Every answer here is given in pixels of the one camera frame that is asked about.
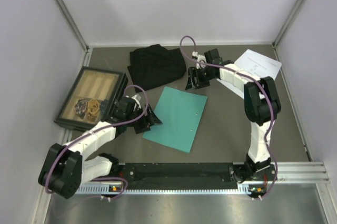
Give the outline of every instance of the gray floor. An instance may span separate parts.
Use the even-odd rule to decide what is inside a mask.
[[[228,45],[199,46],[200,53],[218,48],[224,60],[236,60],[247,49],[275,58],[271,45]],[[135,47],[95,48],[90,66],[126,72],[131,83],[127,66],[129,52]],[[185,50],[192,52],[191,46]],[[167,86],[185,90],[185,76]],[[301,136],[281,74],[276,79],[276,87],[282,104],[282,111],[272,131],[271,147],[278,161],[307,161]],[[164,87],[147,91],[150,104],[155,108]],[[102,146],[98,152],[113,154],[120,162],[233,162],[244,161],[250,145],[250,122],[244,113],[243,100],[217,81],[211,86],[191,93],[207,95],[206,106],[189,154],[171,149],[135,135],[133,129]]]
[[[87,196],[63,199],[52,196],[58,215]],[[263,201],[251,201],[246,195],[125,195],[116,201],[89,199],[63,218],[51,213],[46,224],[324,224],[327,223],[315,185],[276,185]]]

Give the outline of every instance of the white paper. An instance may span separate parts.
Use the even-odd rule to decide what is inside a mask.
[[[246,50],[246,52],[235,61],[235,64],[237,67],[249,72],[252,75],[256,75],[260,78],[270,76],[274,80],[276,79],[282,65],[281,62],[263,56],[262,54],[250,49]],[[232,84],[220,79],[218,79],[218,81],[241,98],[244,98],[243,92],[234,87]]]

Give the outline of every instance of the folded black fabric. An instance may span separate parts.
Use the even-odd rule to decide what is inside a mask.
[[[130,52],[128,71],[135,85],[144,90],[166,85],[184,76],[186,63],[179,49],[168,50],[160,44]]]

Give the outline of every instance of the bundle of cord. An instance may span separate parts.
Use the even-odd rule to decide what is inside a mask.
[[[148,107],[148,98],[147,98],[147,95],[146,95],[146,92],[145,90],[140,87],[140,86],[137,86],[137,85],[129,85],[125,88],[124,90],[124,95],[125,95],[125,92],[131,88],[131,87],[135,87],[135,88],[138,88],[139,90],[141,90],[144,94],[144,97],[145,97],[145,108],[143,110],[143,112],[137,116],[136,118],[132,119],[132,120],[128,120],[128,121],[124,121],[124,122],[121,122],[121,123],[115,123],[115,124],[111,124],[111,125],[107,125],[107,126],[104,126],[104,127],[101,127],[101,128],[98,128],[96,130],[93,131],[93,133],[98,133],[100,132],[101,130],[104,130],[106,128],[111,128],[111,127],[117,127],[117,126],[121,126],[121,125],[126,125],[126,124],[130,124],[130,123],[133,123],[135,121],[137,121],[138,119],[140,119],[143,115],[145,115],[146,113],[146,110],[147,110],[147,107]],[[55,170],[55,167],[56,165],[58,164],[59,160],[61,159],[61,157],[64,155],[64,153],[70,148],[72,147],[74,144],[80,142],[81,140],[85,139],[86,137],[90,136],[91,133],[86,133],[84,135],[81,135],[80,137],[76,138],[75,140],[73,140],[69,145],[65,146],[65,148],[60,152],[60,154],[56,157],[55,161],[53,162],[52,164],[52,167],[47,175],[47,179],[46,179],[46,183],[45,183],[45,192],[47,194],[53,194],[52,191],[49,190],[48,186],[49,186],[49,183],[50,183],[50,179],[51,179],[51,175],[53,173],[53,171]],[[119,178],[119,177],[102,177],[102,178],[95,178],[93,179],[92,181],[122,181],[124,182],[124,187],[123,189],[120,191],[119,194],[115,195],[114,197],[112,197],[111,199],[112,200],[115,200],[117,198],[119,198],[124,192],[125,190],[127,189],[128,187],[128,182],[124,179],[124,178]],[[74,209],[76,206],[78,206],[79,204],[83,203],[84,201],[87,201],[89,199],[93,199],[93,198],[100,198],[101,199],[101,196],[100,195],[94,195],[94,196],[89,196],[89,197],[86,197],[82,200],[80,200],[79,202],[77,202],[76,204],[72,205],[69,210],[67,210],[66,212],[62,213],[62,214],[59,214],[56,212],[56,206],[55,204],[53,204],[53,214],[56,218],[62,218],[64,217],[66,214],[68,214],[72,209]]]
[[[272,130],[273,124],[274,124],[274,112],[273,112],[272,104],[271,104],[271,102],[270,102],[270,100],[269,100],[269,98],[268,98],[268,95],[267,95],[267,93],[265,92],[265,90],[263,89],[262,85],[261,85],[257,80],[255,80],[254,78],[252,78],[251,76],[248,76],[248,75],[243,74],[243,73],[240,73],[240,72],[236,72],[235,70],[230,69],[230,68],[228,68],[228,67],[226,67],[226,66],[222,66],[222,65],[213,65],[213,64],[208,64],[208,63],[205,63],[205,62],[198,62],[196,59],[192,59],[190,56],[188,56],[188,55],[186,54],[186,52],[185,52],[184,49],[183,49],[183,41],[184,41],[185,38],[189,38],[190,40],[192,40],[193,45],[194,45],[194,51],[197,52],[195,40],[194,40],[191,36],[184,36],[184,37],[181,38],[181,40],[180,40],[180,51],[181,51],[181,53],[183,54],[183,56],[184,56],[185,58],[187,58],[188,60],[190,60],[190,61],[192,61],[192,62],[194,62],[194,63],[196,63],[196,64],[201,64],[201,65],[211,66],[211,67],[216,67],[216,68],[223,68],[223,69],[226,69],[226,70],[228,70],[228,71],[230,71],[230,72],[236,73],[237,75],[239,75],[239,76],[241,76],[241,77],[245,77],[245,78],[249,79],[250,81],[254,82],[254,83],[257,85],[257,87],[259,88],[259,90],[260,90],[261,93],[263,94],[263,96],[264,96],[264,98],[265,98],[265,100],[266,100],[266,102],[267,102],[267,104],[268,104],[268,108],[269,108],[269,111],[270,111],[270,125],[269,125],[269,128],[268,128],[268,130],[266,131],[266,133],[265,133],[263,139],[264,139],[266,148],[267,148],[267,150],[268,150],[268,152],[269,152],[269,155],[271,156],[271,158],[274,160],[274,163],[275,163],[275,176],[274,176],[274,179],[273,179],[273,181],[272,181],[272,183],[271,183],[269,189],[267,190],[267,192],[266,192],[263,196],[260,197],[260,199],[262,200],[262,199],[265,198],[265,197],[270,193],[270,191],[273,189],[273,187],[274,187],[274,185],[275,185],[275,182],[276,182],[276,180],[277,180],[277,173],[278,173],[278,171],[279,171],[279,168],[278,168],[278,165],[277,165],[277,160],[276,160],[275,155],[274,155],[274,153],[272,152],[272,150],[271,150],[271,148],[270,148],[270,146],[269,146],[269,144],[268,144],[268,140],[267,140],[267,135],[268,135],[268,134],[270,133],[270,131]]]

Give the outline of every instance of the white wall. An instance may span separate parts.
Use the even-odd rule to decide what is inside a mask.
[[[278,50],[311,154],[324,161],[335,192],[336,17],[336,0],[306,0]]]
[[[0,222],[29,223],[83,50],[54,0],[0,0]]]
[[[90,45],[273,42],[296,0],[64,0]]]

